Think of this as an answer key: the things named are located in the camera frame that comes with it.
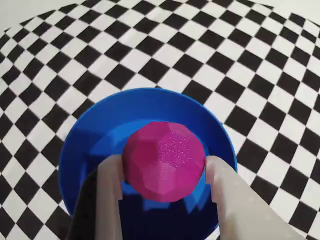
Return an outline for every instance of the black square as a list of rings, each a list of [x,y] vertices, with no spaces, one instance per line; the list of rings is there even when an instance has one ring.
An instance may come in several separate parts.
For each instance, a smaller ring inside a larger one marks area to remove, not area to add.
[[[14,187],[14,190],[19,197],[28,205],[31,199],[39,190],[38,184],[29,176],[27,172],[23,174],[19,182]]]
[[[44,89],[44,92],[48,94],[50,98],[57,101],[62,96],[62,94],[64,94],[65,91],[67,91],[69,87],[69,83],[67,83],[65,80],[63,80],[60,76],[57,75]]]
[[[52,26],[46,22],[41,23],[33,32],[39,37],[42,36],[46,31],[48,31]]]
[[[251,188],[259,194],[259,196],[267,203],[270,204],[272,199],[278,190],[278,188],[272,183],[264,180],[263,178],[256,176],[251,184]]]
[[[216,51],[206,64],[226,74],[234,63],[233,60]]]
[[[42,120],[52,131],[56,133],[68,116],[69,114],[65,110],[55,104],[51,111]]]
[[[166,74],[169,67],[161,62],[151,58],[146,65],[139,71],[139,74],[151,80],[154,83],[158,83],[159,80]]]
[[[71,223],[71,217],[57,207],[53,214],[50,216],[45,225],[59,238],[66,239],[68,228]]]
[[[101,78],[86,71],[73,85],[77,90],[88,96],[92,90],[101,82]]]
[[[214,22],[214,20],[216,20],[216,18],[203,11],[200,11],[192,20],[208,28]]]
[[[0,143],[0,156],[1,156],[0,172],[2,172],[12,158],[11,153],[8,151],[8,149],[5,147],[5,145],[2,142]]]
[[[23,73],[30,79],[33,80],[39,71],[43,68],[44,64],[40,62],[37,58],[32,59],[32,61],[23,70]]]
[[[253,141],[246,139],[240,148],[239,153],[237,154],[237,160],[239,164],[243,165],[254,173],[257,173],[267,154],[268,151]]]
[[[311,109],[308,106],[304,105],[302,102],[300,102],[297,99],[293,100],[293,103],[289,109],[289,114],[292,117],[294,117],[295,119],[297,119],[298,121],[306,125],[309,119],[310,113],[311,113]]]
[[[86,22],[87,24],[91,24],[94,20],[96,20],[101,14],[94,11],[94,10],[89,10],[87,11],[82,17],[80,17],[79,19],[81,21]]]
[[[213,31],[207,30],[200,38],[199,41],[207,44],[208,46],[217,49],[220,44],[225,40],[224,37],[216,34]]]
[[[21,47],[19,44],[12,49],[12,51],[8,54],[7,58],[12,62],[15,63],[18,57],[24,52],[23,47]]]
[[[41,151],[42,155],[55,167],[59,164],[59,157],[63,144],[64,142],[59,137],[54,136]]]
[[[145,17],[138,22],[134,28],[142,33],[149,34],[157,25],[159,25],[159,23]]]
[[[94,103],[92,101],[90,101],[90,99],[86,99],[81,106],[74,111],[74,113],[72,114],[76,119],[79,119],[81,117],[81,115],[88,109],[90,108]]]
[[[316,210],[300,201],[289,221],[289,224],[304,231],[305,233],[308,233],[316,215]]]
[[[232,11],[226,10],[221,16],[220,19],[233,25],[236,26],[240,20],[241,20],[241,16],[233,13]]]
[[[67,27],[69,27],[75,20],[72,17],[65,16],[62,18],[59,22],[56,23],[56,27],[65,30]]]
[[[184,54],[173,66],[173,68],[192,78],[198,72],[202,65],[203,64],[198,60],[187,54]]]
[[[88,45],[74,59],[86,68],[89,68],[100,55],[97,50]]]
[[[281,32],[280,32],[280,36],[284,37],[285,39],[287,39],[288,41],[292,42],[293,44],[296,44],[299,35],[296,34],[294,31],[291,31],[290,29],[283,27]]]
[[[119,64],[106,76],[105,80],[118,89],[122,89],[134,75],[133,71]]]
[[[256,33],[255,37],[266,44],[272,45],[277,37],[273,32],[268,31],[267,29],[261,27]]]
[[[276,136],[270,151],[290,164],[297,147],[298,145],[296,143],[279,133],[278,136]]]
[[[3,176],[0,176],[0,188],[1,188],[1,179],[3,179]],[[11,229],[14,227],[15,222],[12,220],[12,218],[6,213],[5,209],[3,207],[0,208],[0,233],[6,238]]]
[[[151,36],[147,36],[136,48],[152,56],[162,47],[163,44],[163,42]]]
[[[112,8],[110,8],[105,14],[117,19],[119,18],[122,14],[124,14],[128,9],[121,6],[121,5],[114,5]]]
[[[248,67],[253,71],[257,71],[257,69],[259,68],[262,62],[262,59],[254,55],[253,53],[247,50],[244,50],[244,52],[239,57],[238,62],[245,65],[246,67]]]
[[[9,86],[14,80],[19,77],[20,71],[18,68],[13,65],[9,71],[7,71],[1,78],[5,81],[5,83]]]
[[[283,69],[287,63],[288,57],[281,52],[271,48],[265,59],[270,63],[276,65],[278,68]]]
[[[248,14],[245,16],[247,19],[250,19],[257,24],[261,25],[264,20],[266,19],[266,16],[262,15],[261,13],[255,11],[255,10],[250,10]]]
[[[86,43],[90,43],[99,33],[100,33],[99,30],[95,29],[92,26],[88,26],[76,37],[83,40]]]
[[[250,82],[248,88],[264,97],[265,99],[268,99],[272,92],[272,89],[274,89],[274,85],[256,74]]]
[[[130,47],[123,45],[122,43],[117,41],[106,51],[105,55],[113,60],[120,62],[130,52],[130,50]]]
[[[27,207],[19,218],[17,225],[30,239],[34,239],[42,228],[43,223]]]
[[[212,94],[212,91],[196,81],[191,80],[191,82],[183,90],[182,94],[193,98],[201,104],[204,104]]]
[[[195,42],[194,39],[184,35],[181,32],[177,32],[168,42],[168,44],[180,49],[181,51],[185,52],[193,43]]]
[[[306,53],[305,51],[301,50],[298,47],[295,47],[291,57],[294,60],[297,60],[299,63],[301,63],[304,66],[308,65],[309,59],[310,59],[310,55],[308,53]]]
[[[230,101],[236,103],[242,93],[244,92],[245,87],[240,85],[239,83],[233,81],[232,79],[228,78],[227,76],[224,77],[222,82],[218,85],[215,91],[224,96],[225,98],[229,99]]]
[[[106,30],[104,30],[107,34],[114,36],[116,39],[119,39],[126,31],[130,29],[126,24],[115,21],[112,23]]]
[[[41,94],[41,90],[34,85],[33,83],[31,83],[26,90],[24,90],[19,97],[21,98],[21,100],[26,104],[26,105],[30,105],[32,104]]]
[[[24,169],[27,169],[38,155],[37,149],[26,139],[14,155]]]
[[[173,13],[166,20],[164,20],[163,23],[167,24],[170,27],[173,27],[174,29],[179,30],[180,28],[183,27],[183,25],[185,25],[186,22],[188,22],[187,19]]]
[[[58,171],[54,170],[54,172],[50,175],[50,177],[45,181],[42,186],[42,189],[50,196],[57,204],[59,204],[62,200],[59,188],[59,177]]]
[[[15,98],[16,95],[11,91],[10,88],[7,88],[2,94],[0,94],[0,108],[5,111]]]
[[[306,127],[300,145],[317,156],[320,148],[320,136]]]
[[[295,95],[300,82],[292,76],[283,72],[277,82],[277,85],[291,95]]]
[[[39,118],[28,108],[16,121],[15,125],[23,135],[27,136],[38,122]]]
[[[47,65],[54,70],[56,73],[59,73],[60,70],[67,65],[70,61],[70,57],[65,55],[63,52],[59,51],[48,63]]]
[[[147,1],[139,1],[137,5],[135,5],[132,9],[143,14],[147,15],[152,9],[154,9],[155,6]]]
[[[69,43],[73,37],[65,32],[57,36],[51,44],[58,49],[62,49],[67,43]]]
[[[250,36],[249,34],[246,34],[243,31],[240,31],[239,29],[235,29],[230,34],[228,39],[232,40],[233,42],[235,42],[245,48],[248,45],[248,43],[250,42],[250,40],[252,39],[252,36]]]
[[[225,124],[234,130],[238,131],[244,136],[247,136],[256,122],[256,117],[243,110],[242,108],[235,106],[231,114],[225,121]]]
[[[309,71],[308,69],[305,71],[302,82],[317,92],[319,91],[320,77],[314,74],[312,71]]]

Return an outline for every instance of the low-poly sphere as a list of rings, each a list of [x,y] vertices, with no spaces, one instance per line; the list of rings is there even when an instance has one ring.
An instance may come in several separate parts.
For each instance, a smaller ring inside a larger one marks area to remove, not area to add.
[[[184,125],[150,122],[132,134],[123,149],[125,179],[144,198],[175,202],[195,189],[205,167],[205,151]]]

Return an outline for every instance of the magenta ball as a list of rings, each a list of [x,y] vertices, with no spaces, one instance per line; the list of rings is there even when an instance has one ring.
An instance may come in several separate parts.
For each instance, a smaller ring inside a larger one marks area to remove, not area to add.
[[[204,147],[184,125],[150,122],[123,149],[125,179],[144,198],[175,202],[195,189],[206,159]]]

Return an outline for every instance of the checkered mat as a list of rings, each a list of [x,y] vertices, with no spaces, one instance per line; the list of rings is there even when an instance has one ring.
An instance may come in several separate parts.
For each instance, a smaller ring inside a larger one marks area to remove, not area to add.
[[[87,0],[0,33],[0,239],[64,239],[67,133],[106,96],[161,87],[211,110],[239,174],[320,240],[319,33],[247,0]]]

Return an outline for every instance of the blue bowl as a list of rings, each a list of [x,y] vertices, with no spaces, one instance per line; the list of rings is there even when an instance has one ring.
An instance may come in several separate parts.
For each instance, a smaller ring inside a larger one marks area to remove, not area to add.
[[[222,124],[192,98],[160,88],[111,95],[88,109],[68,134],[59,161],[59,184],[72,215],[86,176],[106,157],[121,154],[128,137],[152,121],[185,125],[202,142],[206,155],[237,171],[237,158]],[[204,240],[218,226],[205,174],[189,196],[171,203],[147,200],[127,182],[119,201],[124,240]]]

